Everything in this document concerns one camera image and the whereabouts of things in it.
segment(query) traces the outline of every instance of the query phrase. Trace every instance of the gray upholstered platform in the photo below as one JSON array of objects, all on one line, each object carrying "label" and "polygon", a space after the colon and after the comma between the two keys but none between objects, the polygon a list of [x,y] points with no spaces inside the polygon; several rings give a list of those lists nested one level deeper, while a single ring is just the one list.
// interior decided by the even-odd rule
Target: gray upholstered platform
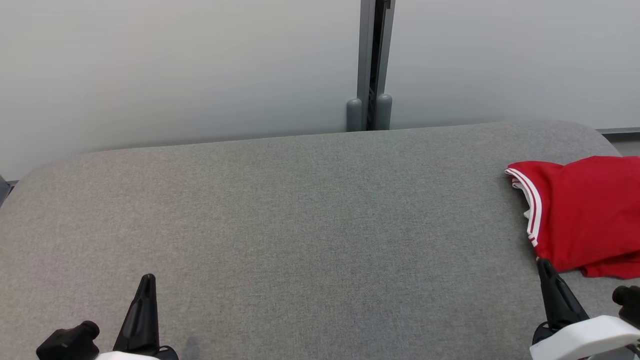
[{"label": "gray upholstered platform", "polygon": [[[196,359],[527,359],[545,319],[522,160],[617,154],[569,123],[270,138],[77,156],[0,208],[0,354],[93,320],[113,346],[140,277]],[[593,315],[616,279],[564,278]]]}]

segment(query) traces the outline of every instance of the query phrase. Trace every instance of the white panel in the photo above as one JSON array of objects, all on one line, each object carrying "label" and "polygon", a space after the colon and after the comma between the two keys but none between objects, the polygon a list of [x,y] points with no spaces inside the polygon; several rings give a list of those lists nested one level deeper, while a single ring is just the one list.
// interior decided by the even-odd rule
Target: white panel
[{"label": "white panel", "polygon": [[391,128],[640,126],[640,1],[397,0]]},{"label": "white panel", "polygon": [[0,174],[102,149],[344,131],[359,26],[360,0],[6,1]]}]

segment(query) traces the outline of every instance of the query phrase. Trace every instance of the folded clothing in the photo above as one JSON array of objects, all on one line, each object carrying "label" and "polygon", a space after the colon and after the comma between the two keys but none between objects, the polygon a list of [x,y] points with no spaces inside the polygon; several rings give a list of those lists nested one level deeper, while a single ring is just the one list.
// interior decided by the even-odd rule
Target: folded clothing
[{"label": "folded clothing", "polygon": [[567,165],[509,165],[529,210],[527,234],[540,258],[588,277],[640,277],[640,158],[592,156]]}]

